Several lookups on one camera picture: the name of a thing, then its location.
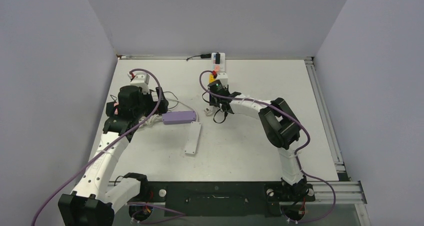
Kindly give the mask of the black plug adapter with cable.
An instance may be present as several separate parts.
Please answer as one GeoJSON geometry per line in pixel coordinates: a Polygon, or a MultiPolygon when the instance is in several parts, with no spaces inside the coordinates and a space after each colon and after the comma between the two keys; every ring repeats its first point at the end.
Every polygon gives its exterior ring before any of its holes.
{"type": "Polygon", "coordinates": [[[222,62],[222,54],[219,52],[213,52],[213,53],[204,53],[199,55],[194,55],[186,58],[186,61],[189,61],[194,58],[200,58],[200,59],[212,59],[213,64],[220,64],[222,62]]]}

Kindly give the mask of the white multi-socket power strip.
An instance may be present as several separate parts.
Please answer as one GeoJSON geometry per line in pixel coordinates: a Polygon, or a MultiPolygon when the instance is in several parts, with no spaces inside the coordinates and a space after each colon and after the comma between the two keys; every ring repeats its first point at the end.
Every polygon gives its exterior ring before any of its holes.
{"type": "Polygon", "coordinates": [[[226,54],[224,52],[221,53],[222,59],[220,64],[213,64],[211,59],[211,70],[214,71],[215,65],[220,65],[220,71],[219,72],[226,72],[226,54]]]}

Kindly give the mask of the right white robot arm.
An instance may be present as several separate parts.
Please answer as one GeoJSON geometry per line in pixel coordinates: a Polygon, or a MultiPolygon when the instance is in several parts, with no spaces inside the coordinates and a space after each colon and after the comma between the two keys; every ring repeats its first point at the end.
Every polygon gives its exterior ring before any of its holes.
{"type": "Polygon", "coordinates": [[[239,114],[260,121],[266,138],[278,150],[282,170],[282,193],[287,199],[294,201],[314,196],[295,154],[301,137],[301,127],[283,98],[263,101],[240,92],[230,93],[220,80],[209,83],[207,90],[211,92],[211,105],[219,107],[224,112],[224,117],[239,114]]]}

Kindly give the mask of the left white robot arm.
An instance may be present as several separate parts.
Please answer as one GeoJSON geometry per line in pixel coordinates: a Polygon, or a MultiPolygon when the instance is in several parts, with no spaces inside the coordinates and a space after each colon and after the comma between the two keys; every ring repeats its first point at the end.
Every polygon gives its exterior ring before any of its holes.
{"type": "Polygon", "coordinates": [[[99,146],[87,163],[81,180],[70,194],[62,194],[58,208],[66,226],[111,226],[115,213],[133,197],[143,201],[148,197],[149,187],[142,183],[143,174],[119,183],[108,191],[109,180],[120,156],[141,126],[141,118],[164,114],[168,101],[160,86],[155,89],[154,100],[150,90],[128,85],[120,88],[117,102],[106,104],[107,120],[104,123],[99,146]]]}

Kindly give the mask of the yellow cube plug adapter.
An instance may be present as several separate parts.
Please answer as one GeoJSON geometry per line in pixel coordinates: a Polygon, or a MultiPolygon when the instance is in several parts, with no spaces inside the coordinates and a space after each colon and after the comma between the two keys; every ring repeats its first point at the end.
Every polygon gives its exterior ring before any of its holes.
{"type": "Polygon", "coordinates": [[[217,73],[216,72],[211,72],[210,74],[209,74],[209,78],[208,78],[208,83],[210,84],[210,83],[212,83],[212,82],[214,82],[216,79],[217,79],[217,73]]]}

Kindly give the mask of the pink cube socket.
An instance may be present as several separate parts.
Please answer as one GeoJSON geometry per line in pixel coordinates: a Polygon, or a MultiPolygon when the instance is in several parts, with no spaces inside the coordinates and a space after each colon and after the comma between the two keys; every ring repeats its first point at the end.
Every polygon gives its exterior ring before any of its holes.
{"type": "Polygon", "coordinates": [[[114,115],[118,114],[118,106],[119,106],[119,103],[115,102],[114,105],[113,105],[113,114],[114,115]]]}

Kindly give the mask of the purple power strip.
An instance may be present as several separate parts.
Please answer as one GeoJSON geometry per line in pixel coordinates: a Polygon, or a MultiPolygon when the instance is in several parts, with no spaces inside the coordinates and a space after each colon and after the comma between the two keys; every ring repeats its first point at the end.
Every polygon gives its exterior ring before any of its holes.
{"type": "Polygon", "coordinates": [[[193,110],[170,111],[162,115],[165,125],[189,124],[197,120],[197,114],[193,110]]]}

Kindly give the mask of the white flat power strip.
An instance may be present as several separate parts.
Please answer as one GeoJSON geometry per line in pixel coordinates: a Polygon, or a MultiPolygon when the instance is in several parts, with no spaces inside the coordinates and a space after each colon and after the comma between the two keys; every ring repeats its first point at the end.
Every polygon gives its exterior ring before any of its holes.
{"type": "Polygon", "coordinates": [[[187,141],[184,147],[184,153],[193,156],[197,152],[199,138],[201,135],[202,124],[198,121],[193,121],[188,129],[187,141]]]}

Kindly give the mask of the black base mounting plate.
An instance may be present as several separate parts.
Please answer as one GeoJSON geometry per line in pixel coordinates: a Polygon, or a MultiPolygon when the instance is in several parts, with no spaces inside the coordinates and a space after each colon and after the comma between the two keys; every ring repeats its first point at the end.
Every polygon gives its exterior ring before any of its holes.
{"type": "Polygon", "coordinates": [[[130,202],[163,203],[166,217],[278,217],[280,208],[292,213],[316,197],[311,184],[293,189],[281,181],[150,181],[130,202]]]}

